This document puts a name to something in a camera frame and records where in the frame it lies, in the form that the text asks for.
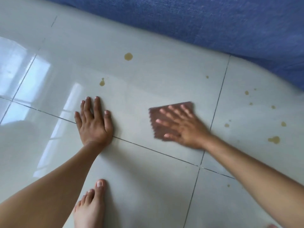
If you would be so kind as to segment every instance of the white tile floor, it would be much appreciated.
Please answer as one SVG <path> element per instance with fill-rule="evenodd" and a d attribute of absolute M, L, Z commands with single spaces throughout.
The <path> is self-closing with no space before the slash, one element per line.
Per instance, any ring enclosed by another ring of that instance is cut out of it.
<path fill-rule="evenodd" d="M 0 0 L 0 202 L 79 150 L 73 112 L 96 95 L 120 138 L 82 190 L 108 180 L 105 227 L 275 223 L 207 153 L 154 140 L 154 106 L 193 101 L 215 134 L 304 183 L 302 91 L 226 54 L 43 0 Z"/>

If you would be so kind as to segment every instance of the cloth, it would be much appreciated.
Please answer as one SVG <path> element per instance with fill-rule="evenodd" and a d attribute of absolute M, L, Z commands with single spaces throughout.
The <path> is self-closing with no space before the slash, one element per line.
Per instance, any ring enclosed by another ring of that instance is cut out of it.
<path fill-rule="evenodd" d="M 254 62 L 304 90 L 304 0 L 51 0 Z"/>
<path fill-rule="evenodd" d="M 182 102 L 182 103 L 177 103 L 177 104 L 173 104 L 171 106 L 175 107 L 175 108 L 180 108 L 181 105 L 184 105 L 185 107 L 187 107 L 188 109 L 190 109 L 191 111 L 193 111 L 193 103 L 188 101 L 188 102 Z M 164 114 L 162 114 L 159 110 L 161 108 L 163 108 L 164 110 L 173 113 L 169 108 L 169 105 L 165 105 L 165 106 L 160 106 L 160 107 L 154 107 L 154 108 L 150 108 L 149 109 L 149 114 L 150 114 L 150 122 L 151 122 L 151 126 L 152 129 L 154 131 L 154 138 L 157 139 L 161 139 L 163 141 L 170 141 L 169 138 L 165 138 L 164 135 L 167 133 L 173 134 L 178 136 L 178 132 L 175 130 L 170 129 L 169 127 L 165 127 L 157 122 L 156 119 L 160 119 L 162 121 L 171 121 L 171 119 L 167 118 Z"/>

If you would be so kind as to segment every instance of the tiled floor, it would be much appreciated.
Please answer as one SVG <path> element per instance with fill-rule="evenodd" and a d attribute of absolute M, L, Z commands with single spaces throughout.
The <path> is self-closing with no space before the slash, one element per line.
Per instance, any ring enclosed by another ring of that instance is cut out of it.
<path fill-rule="evenodd" d="M 105 227 L 275 223 L 207 153 L 154 140 L 154 106 L 193 101 L 215 134 L 304 183 L 302 91 L 226 54 L 43 0 L 0 0 L 0 202 L 80 149 L 73 112 L 96 95 L 117 138 L 82 193 L 108 180 Z"/>

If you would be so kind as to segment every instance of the glossy floor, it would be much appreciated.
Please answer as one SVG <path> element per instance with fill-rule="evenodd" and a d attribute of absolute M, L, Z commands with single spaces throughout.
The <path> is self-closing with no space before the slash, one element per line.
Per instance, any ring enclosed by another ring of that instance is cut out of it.
<path fill-rule="evenodd" d="M 0 201 L 80 149 L 73 113 L 96 95 L 117 138 L 82 193 L 108 180 L 106 227 L 274 223 L 207 153 L 155 140 L 150 107 L 192 101 L 215 134 L 304 183 L 302 91 L 226 54 L 44 0 L 0 0 Z"/>

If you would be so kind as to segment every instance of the skin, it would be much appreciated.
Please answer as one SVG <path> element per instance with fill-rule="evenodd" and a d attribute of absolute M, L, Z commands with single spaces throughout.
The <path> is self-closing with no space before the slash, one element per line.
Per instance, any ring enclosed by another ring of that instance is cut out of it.
<path fill-rule="evenodd" d="M 20 190 L 0 204 L 0 227 L 62 227 L 71 211 L 76 228 L 101 227 L 106 182 L 97 181 L 75 205 L 88 171 L 97 155 L 112 141 L 110 112 L 101 115 L 100 99 L 81 103 L 75 112 L 83 148 L 54 171 Z M 168 121 L 163 126 L 178 131 L 166 134 L 183 146 L 204 149 L 221 163 L 275 220 L 285 228 L 304 227 L 304 187 L 260 161 L 212 135 L 186 107 L 160 110 Z"/>
<path fill-rule="evenodd" d="M 165 134 L 166 138 L 209 152 L 281 226 L 304 227 L 304 187 L 301 184 L 212 135 L 185 106 L 168 108 L 160 112 L 170 119 L 169 122 L 159 119 L 156 122 L 178 131 L 180 136 Z"/>

